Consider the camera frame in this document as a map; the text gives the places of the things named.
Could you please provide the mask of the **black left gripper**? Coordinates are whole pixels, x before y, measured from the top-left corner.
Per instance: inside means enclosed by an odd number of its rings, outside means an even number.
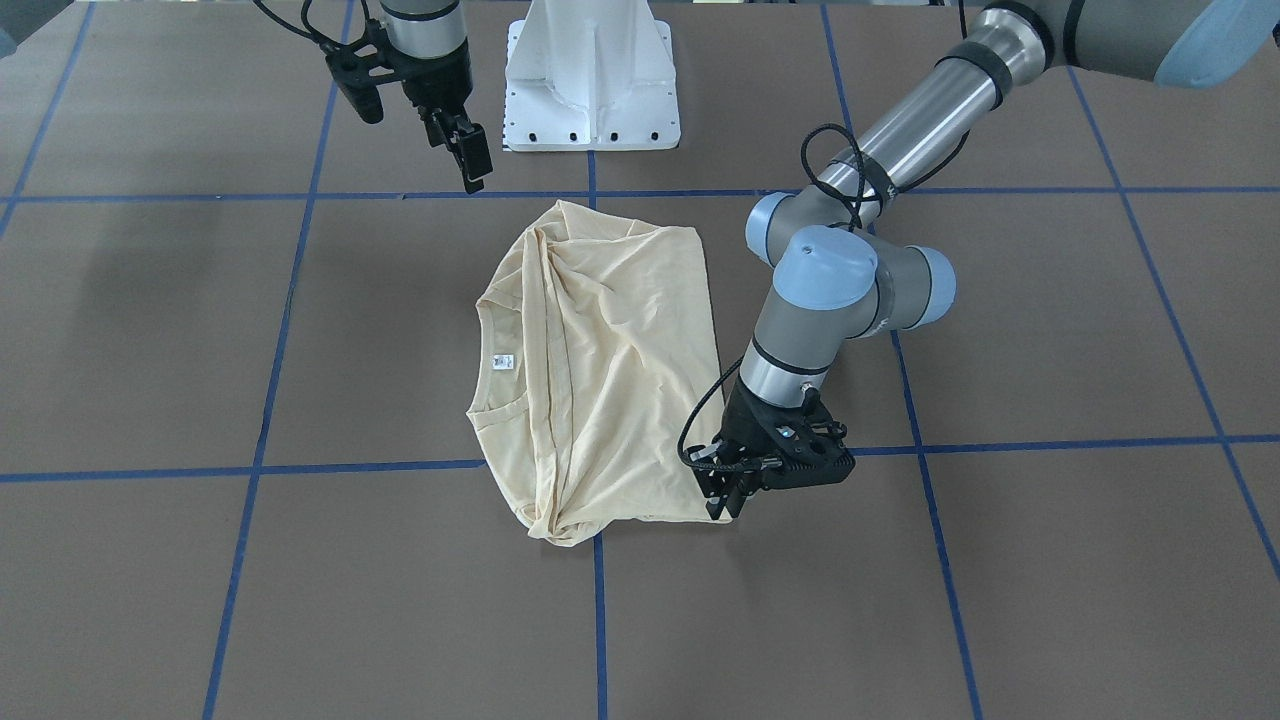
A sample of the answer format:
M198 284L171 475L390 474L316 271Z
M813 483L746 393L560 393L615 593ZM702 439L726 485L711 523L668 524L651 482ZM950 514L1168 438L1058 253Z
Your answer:
M716 462L735 466L735 471L695 469L712 521L732 521L732 511L742 511L756 492L768 491L768 470L787 471L797 466L795 439L783 437L778 427L795 432L800 424L799 407L774 406L756 397L742 380L733 384L716 436L719 441Z

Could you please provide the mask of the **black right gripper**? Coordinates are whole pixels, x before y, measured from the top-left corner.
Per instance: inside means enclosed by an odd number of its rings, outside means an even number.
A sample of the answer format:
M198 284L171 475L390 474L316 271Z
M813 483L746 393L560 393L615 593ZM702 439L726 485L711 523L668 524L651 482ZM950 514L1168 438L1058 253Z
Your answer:
M484 190L493 172L484 128L470 120L465 104L474 90L468 45L438 58L406 55L399 69L406 96L425 123L431 147L444 146L454 159L466 193Z

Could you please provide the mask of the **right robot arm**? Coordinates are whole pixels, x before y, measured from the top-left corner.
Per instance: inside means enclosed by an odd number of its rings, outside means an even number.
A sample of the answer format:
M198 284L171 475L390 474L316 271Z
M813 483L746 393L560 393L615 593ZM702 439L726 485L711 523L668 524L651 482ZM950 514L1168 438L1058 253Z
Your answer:
M474 90L465 12L460 1L381 1L406 97L433 147L452 154L467 193L484 188L493 170L486 133L465 108Z

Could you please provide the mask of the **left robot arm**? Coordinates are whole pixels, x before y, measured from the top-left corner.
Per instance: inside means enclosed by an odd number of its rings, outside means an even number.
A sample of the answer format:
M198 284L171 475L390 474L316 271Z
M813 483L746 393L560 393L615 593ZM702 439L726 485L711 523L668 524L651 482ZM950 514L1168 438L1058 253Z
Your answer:
M799 193L771 193L745 224L769 293L707 446L678 442L714 521L760 491L836 484L854 469L820 388L842 343L941 319L957 281L941 252L869 227L924 184L1016 87L1056 67L1178 88L1222 83L1274 35L1275 1L992 1L931 73L873 124L844 132Z

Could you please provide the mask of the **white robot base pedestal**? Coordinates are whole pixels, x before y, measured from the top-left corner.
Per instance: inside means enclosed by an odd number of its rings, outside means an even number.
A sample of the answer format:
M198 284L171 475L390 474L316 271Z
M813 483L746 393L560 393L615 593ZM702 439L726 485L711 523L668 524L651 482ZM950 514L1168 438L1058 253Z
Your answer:
M509 151L675 149L669 24L646 1L535 1L507 31L504 100Z

